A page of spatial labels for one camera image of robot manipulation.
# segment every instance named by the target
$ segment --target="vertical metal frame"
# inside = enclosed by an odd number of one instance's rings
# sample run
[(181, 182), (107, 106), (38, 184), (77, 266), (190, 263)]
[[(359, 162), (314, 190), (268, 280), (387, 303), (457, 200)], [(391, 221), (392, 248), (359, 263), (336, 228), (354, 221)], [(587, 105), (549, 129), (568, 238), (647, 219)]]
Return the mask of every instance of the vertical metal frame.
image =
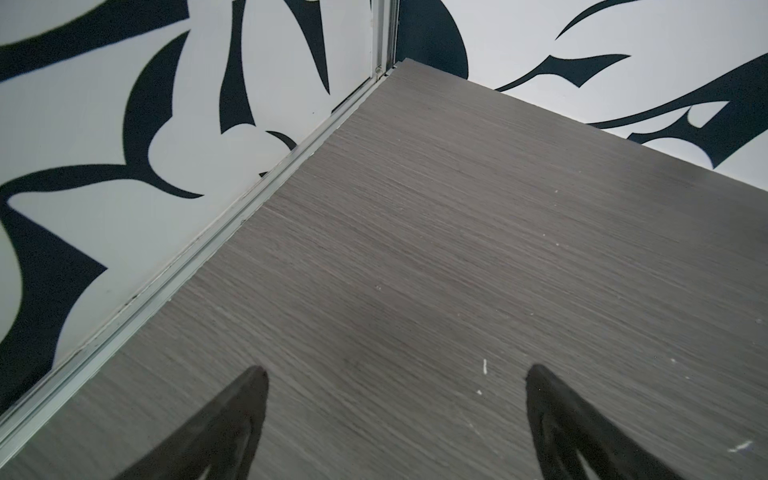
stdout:
[(373, 49), (371, 76), (380, 78), (394, 64), (399, 0), (372, 0)]

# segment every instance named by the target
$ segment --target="gray wood-grain floor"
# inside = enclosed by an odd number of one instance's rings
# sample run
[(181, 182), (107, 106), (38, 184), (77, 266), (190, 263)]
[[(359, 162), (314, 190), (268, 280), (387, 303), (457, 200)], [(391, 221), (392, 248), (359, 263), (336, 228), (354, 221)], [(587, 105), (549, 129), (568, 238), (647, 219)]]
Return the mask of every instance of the gray wood-grain floor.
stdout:
[(407, 61), (0, 477), (110, 478), (259, 363), (251, 478), (540, 478), (543, 362), (682, 474), (766, 478), (766, 219)]

